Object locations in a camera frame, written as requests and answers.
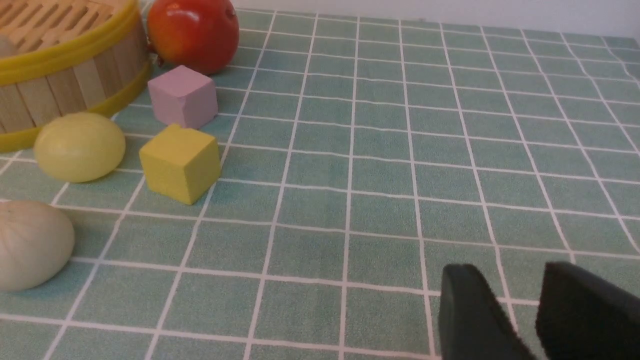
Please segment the green tile square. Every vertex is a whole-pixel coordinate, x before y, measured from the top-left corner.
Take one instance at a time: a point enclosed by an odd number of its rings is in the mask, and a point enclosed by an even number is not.
[[[258,70],[251,90],[297,95],[302,89],[303,78],[303,74]]]
[[[467,143],[462,138],[413,135],[415,161],[471,166]]]
[[[611,206],[595,180],[542,177],[551,204],[558,210],[611,214]]]
[[[92,268],[93,264],[71,261],[53,278],[35,288],[13,293],[0,292],[0,313],[64,319]],[[4,320],[2,324],[0,329],[6,326]]]
[[[618,61],[606,47],[569,45],[576,58],[581,60]]]
[[[457,110],[409,108],[412,131],[462,135],[460,113]]]
[[[259,57],[260,50],[241,47],[236,50],[236,54],[234,55],[234,58],[231,60],[229,65],[255,67],[255,65],[258,63]]]
[[[618,219],[557,214],[569,247],[577,251],[637,254]]]
[[[452,69],[456,86],[465,88],[502,89],[495,71]]]
[[[280,51],[296,51],[298,53],[308,53],[311,45],[310,37],[299,37],[294,35],[270,34],[265,49]]]
[[[298,96],[250,92],[243,115],[293,120],[296,117],[298,99]]]
[[[120,223],[105,258],[180,266],[195,221],[128,215]]]
[[[227,114],[239,113],[244,101],[245,93],[245,91],[217,89],[216,97],[218,98],[218,111],[220,113]]]
[[[357,102],[355,124],[380,129],[406,130],[405,108],[397,105]]]
[[[422,289],[419,249],[417,240],[352,235],[348,281]]]
[[[351,130],[347,127],[324,124],[298,124],[294,150],[322,151],[349,154]]]
[[[573,59],[538,58],[542,71],[546,74],[584,76],[580,63]]]
[[[439,31],[403,28],[402,43],[442,47],[442,36]]]
[[[550,213],[490,208],[489,217],[499,245],[564,249]]]
[[[271,182],[279,183],[282,174],[279,174],[279,177],[278,180],[274,178]],[[277,186],[218,181],[205,216],[207,218],[269,222],[273,218],[273,212],[276,208],[278,191]]]
[[[562,118],[562,113],[551,96],[508,93],[513,112],[517,115]]]
[[[602,101],[558,98],[566,117],[571,120],[615,122]]]
[[[533,56],[493,54],[493,60],[498,71],[540,72]]]
[[[359,42],[358,57],[360,59],[400,61],[400,45]]]
[[[268,274],[306,279],[342,279],[344,234],[278,227]]]
[[[425,238],[490,243],[481,206],[420,201],[422,235]]]
[[[402,81],[402,65],[387,61],[358,60],[358,78]]]
[[[406,133],[356,128],[353,139],[355,156],[409,160],[409,139]]]
[[[358,79],[356,100],[404,104],[404,87],[401,83]]]
[[[404,72],[409,83],[424,83],[451,86],[449,69],[442,66],[405,64]]]
[[[288,149],[292,131],[293,122],[241,117],[232,143]]]
[[[473,67],[476,69],[493,69],[489,53],[483,51],[468,51],[447,49],[451,66]]]
[[[580,149],[529,145],[538,171],[546,174],[593,176],[591,166]]]
[[[535,175],[481,170],[478,176],[486,202],[529,208],[547,207]]]
[[[409,163],[354,159],[352,182],[351,188],[356,191],[413,195]]]
[[[287,188],[278,223],[344,229],[347,197],[331,190]]]
[[[476,177],[467,168],[416,165],[418,196],[458,201],[480,201]]]
[[[569,255],[558,252],[501,249],[500,254],[512,299],[540,299],[545,263],[569,261]]]
[[[153,359],[197,360],[216,354],[222,359],[239,360],[243,357],[245,346],[243,343],[160,336]]]
[[[520,143],[471,139],[476,166],[533,171],[527,151]]]
[[[520,140],[520,133],[512,116],[465,112],[469,136]]]
[[[334,38],[315,38],[311,53],[353,57],[356,53],[356,42]]]
[[[422,295],[351,288],[347,291],[345,345],[427,354]]]
[[[354,64],[354,59],[336,58],[326,55],[311,55],[311,60],[309,61],[309,74],[353,76],[353,71],[355,69]]]
[[[244,12],[242,10],[238,10],[236,13],[242,29],[267,31],[273,18],[273,15],[268,13]]]
[[[304,72],[307,68],[307,55],[265,50],[259,68]]]
[[[164,329],[247,336],[258,279],[182,274]]]
[[[407,84],[407,101],[411,106],[457,109],[453,88],[444,86]]]
[[[141,178],[142,174],[116,171],[93,182],[70,184],[58,204],[122,210]]]
[[[458,89],[458,98],[463,110],[510,113],[509,104],[503,92]]]
[[[640,105],[609,103],[609,107],[622,124],[640,125]]]
[[[611,282],[613,285],[640,297],[640,261],[637,259],[601,258],[598,256],[576,256],[576,265]]]
[[[363,233],[417,236],[415,203],[377,195],[351,196],[351,230]]]
[[[447,55],[445,54],[444,49],[441,48],[404,45],[403,55],[404,61],[407,63],[447,65]]]
[[[609,79],[595,79],[605,100],[640,102],[640,87],[637,83]]]
[[[314,20],[307,17],[276,15],[271,30],[276,33],[311,35],[314,33]]]
[[[350,125],[351,101],[303,97],[298,120]]]
[[[41,359],[60,326],[3,320],[0,326],[3,360]]]
[[[120,215],[98,211],[62,211],[69,217],[76,232],[73,256],[97,259],[111,237]]]
[[[491,37],[487,36],[491,51],[499,53],[526,54],[529,55],[527,43],[519,38]]]
[[[356,38],[356,23],[318,19],[316,26],[317,37]]]
[[[35,163],[15,161],[0,174],[0,199],[49,203],[63,185],[45,175]]]
[[[174,277],[163,270],[101,265],[73,320],[155,327]]]
[[[294,348],[274,345],[253,345],[249,360],[338,360],[338,353],[329,350]]]
[[[267,281],[255,337],[337,345],[340,293],[337,286]]]
[[[444,33],[444,41],[447,47],[455,47],[458,49],[487,50],[484,38],[481,35],[461,34],[461,33]]]
[[[267,253],[270,227],[203,221],[186,265],[259,274]]]
[[[633,145],[627,140],[627,137],[619,126],[587,124],[584,122],[576,122],[571,124],[571,126],[578,135],[582,146],[633,150]]]
[[[551,88],[557,96],[600,98],[598,90],[589,78],[549,75],[547,79],[549,79]]]
[[[577,145],[566,121],[518,117],[518,123],[528,142]]]
[[[594,78],[630,79],[625,66],[621,63],[602,61],[582,61],[584,71]]]
[[[307,75],[305,96],[353,98],[353,79],[335,76]]]
[[[545,77],[541,74],[519,74],[501,72],[500,77],[506,91],[531,92],[535,94],[551,94]]]
[[[558,58],[573,58],[569,48],[564,44],[552,42],[529,41],[531,52],[536,56],[555,56]]]
[[[640,158],[637,154],[589,151],[598,175],[606,179],[640,181]]]
[[[523,30],[522,32],[527,39],[531,40],[563,42],[562,35],[560,35],[560,33],[540,30]]]
[[[424,260],[429,290],[442,289],[442,270],[448,264],[471,264],[483,273],[496,296],[504,294],[493,247],[427,241],[424,243]],[[438,318],[438,313],[431,316]]]
[[[153,335],[70,327],[60,339],[52,360],[143,359]]]
[[[400,34],[395,26],[380,26],[360,24],[359,40],[374,40],[380,42],[399,42]]]
[[[341,156],[294,152],[287,184],[346,189],[349,160]]]
[[[217,87],[235,88],[246,90],[251,82],[253,69],[245,69],[240,67],[225,67],[222,71],[216,73],[211,78],[215,81]]]

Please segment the wooden slat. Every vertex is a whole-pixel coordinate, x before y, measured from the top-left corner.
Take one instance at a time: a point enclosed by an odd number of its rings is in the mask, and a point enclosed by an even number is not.
[[[13,84],[0,86],[0,124],[7,133],[34,128],[29,110]]]
[[[19,83],[18,90],[36,126],[42,126],[60,116],[58,103],[45,78]]]

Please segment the wooden basket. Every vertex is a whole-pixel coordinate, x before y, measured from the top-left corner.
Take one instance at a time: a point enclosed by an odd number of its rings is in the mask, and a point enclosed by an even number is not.
[[[0,152],[32,147],[40,128],[80,111],[112,116],[151,75],[137,0],[0,0]]]

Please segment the wooden block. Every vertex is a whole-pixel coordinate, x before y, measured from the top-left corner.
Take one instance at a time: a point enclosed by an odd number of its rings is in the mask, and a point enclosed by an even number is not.
[[[172,124],[140,149],[149,190],[187,205],[195,203],[220,177],[215,137]]]
[[[200,129],[218,114],[211,78],[179,66],[148,82],[156,118],[167,124]]]

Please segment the pink cube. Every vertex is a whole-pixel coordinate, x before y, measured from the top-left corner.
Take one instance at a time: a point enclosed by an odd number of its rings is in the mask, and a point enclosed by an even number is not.
[[[148,82],[156,119],[166,125],[200,129],[218,114],[216,84],[185,66]]]

